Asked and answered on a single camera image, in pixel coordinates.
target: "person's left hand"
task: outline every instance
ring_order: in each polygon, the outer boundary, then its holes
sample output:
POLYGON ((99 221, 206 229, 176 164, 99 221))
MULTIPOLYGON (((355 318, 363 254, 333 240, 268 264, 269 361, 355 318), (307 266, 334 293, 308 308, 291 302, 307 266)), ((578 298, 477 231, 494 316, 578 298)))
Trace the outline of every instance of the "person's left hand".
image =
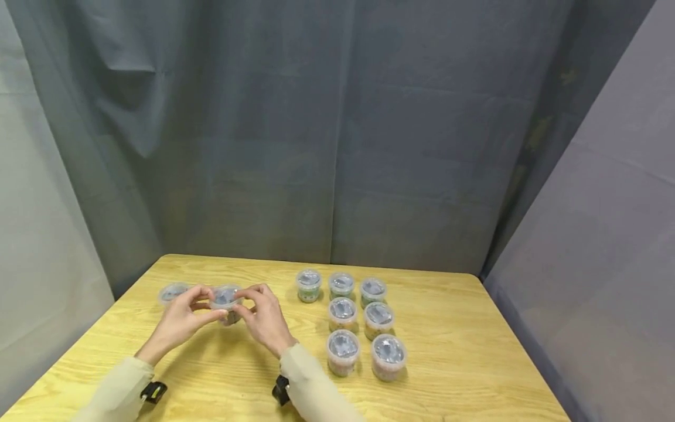
POLYGON ((210 309, 207 302, 199 302, 204 299, 214 300, 213 291, 201 284, 173 299, 164 310, 153 334, 136 353, 136 357, 155 366, 168 352, 188 341, 201 327, 227 317, 224 309, 194 313, 197 309, 210 309))

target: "plastic container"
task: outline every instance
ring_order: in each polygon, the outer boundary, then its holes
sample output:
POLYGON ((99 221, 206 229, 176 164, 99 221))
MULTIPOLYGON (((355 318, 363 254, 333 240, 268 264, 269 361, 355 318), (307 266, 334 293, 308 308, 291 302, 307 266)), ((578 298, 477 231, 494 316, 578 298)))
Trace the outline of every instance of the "plastic container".
POLYGON ((371 344, 373 373, 382 381, 391 382, 398 378, 406 367, 408 351, 403 342, 391 334, 380 334, 371 344))
POLYGON ((321 293, 321 274, 315 269, 303 269, 296 277, 298 298, 302 302, 316 302, 321 293))
POLYGON ((354 371, 361 352, 361 345, 354 333, 339 329, 328 336, 328 367, 338 377, 346 377, 354 371))
POLYGON ((157 300, 167 306, 173 299, 188 291, 190 287, 185 283, 172 283, 159 291, 157 300))
POLYGON ((366 338, 373 341, 380 334, 386 334, 394 326, 394 310, 382 302, 373 302, 363 311, 366 338))
POLYGON ((226 327, 237 323, 237 321, 241 319, 241 316, 232 310, 234 305, 241 304, 244 301, 243 298, 234 298, 234 294, 239 289, 241 289, 241 287, 237 286, 236 284, 226 284, 213 289, 213 296, 215 296, 215 300, 210 301, 209 305, 211 306, 211 309, 227 310, 227 317, 220 320, 220 322, 226 327))
POLYGON ((361 307, 373 302, 383 302, 387 295, 387 285, 379 278, 368 277, 361 283, 361 307))
POLYGON ((348 298, 354 291, 354 278, 347 273, 334 273, 328 278, 331 300, 337 297, 348 298))
POLYGON ((328 328, 331 331, 356 328, 356 303, 349 298, 335 298, 328 304, 328 328))

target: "hand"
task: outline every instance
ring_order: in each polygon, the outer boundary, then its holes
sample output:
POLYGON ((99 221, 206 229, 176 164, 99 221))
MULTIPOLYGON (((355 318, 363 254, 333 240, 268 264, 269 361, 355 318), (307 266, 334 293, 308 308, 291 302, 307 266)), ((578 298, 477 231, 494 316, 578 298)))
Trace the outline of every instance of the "hand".
POLYGON ((284 314, 281 313, 279 299, 266 284, 239 290, 234 297, 253 300, 255 306, 251 309, 244 305, 235 305, 232 310, 244 319, 251 336, 267 347, 277 359, 287 348, 298 342, 291 336, 284 314))
POLYGON ((215 300, 213 291, 201 284, 173 299, 164 310, 153 334, 136 353, 136 357, 155 366, 168 352, 188 341, 198 329, 227 317, 224 309, 194 313, 197 309, 210 309, 207 302, 199 302, 204 299, 215 300))

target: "wood grain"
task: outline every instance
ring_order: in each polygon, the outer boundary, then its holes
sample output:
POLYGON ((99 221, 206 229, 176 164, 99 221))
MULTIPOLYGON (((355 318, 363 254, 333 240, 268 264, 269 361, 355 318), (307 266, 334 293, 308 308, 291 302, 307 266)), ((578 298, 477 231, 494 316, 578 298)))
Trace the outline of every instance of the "wood grain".
MULTIPOLYGON (((492 303, 467 274, 339 265, 308 265, 187 255, 159 259, 1 418, 2 422, 67 421, 85 405, 112 366, 136 352, 162 312, 159 290, 171 282, 248 286, 266 282, 278 295, 292 333, 323 363, 328 295, 298 300, 301 269, 335 271, 387 282, 396 335, 409 351, 407 373, 394 383, 371 371, 371 343, 356 371, 332 378, 369 421, 568 421, 550 389, 492 303)), ((362 313, 359 309, 362 328, 362 313)), ((243 321, 212 324, 157 365, 169 391, 141 421, 300 421, 270 395, 279 363, 254 343, 243 321)))

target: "forearm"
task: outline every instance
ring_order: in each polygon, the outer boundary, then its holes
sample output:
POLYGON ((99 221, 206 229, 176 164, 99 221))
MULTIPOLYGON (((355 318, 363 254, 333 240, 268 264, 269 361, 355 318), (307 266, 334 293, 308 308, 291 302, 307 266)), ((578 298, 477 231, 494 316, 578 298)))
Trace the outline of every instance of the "forearm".
POLYGON ((126 358, 103 379, 91 401, 73 422, 131 422, 143 405, 140 393, 154 376, 153 367, 137 358, 126 358))
POLYGON ((340 394, 316 358, 301 345, 283 352, 281 374, 289 380, 288 396, 307 422, 365 420, 340 394))

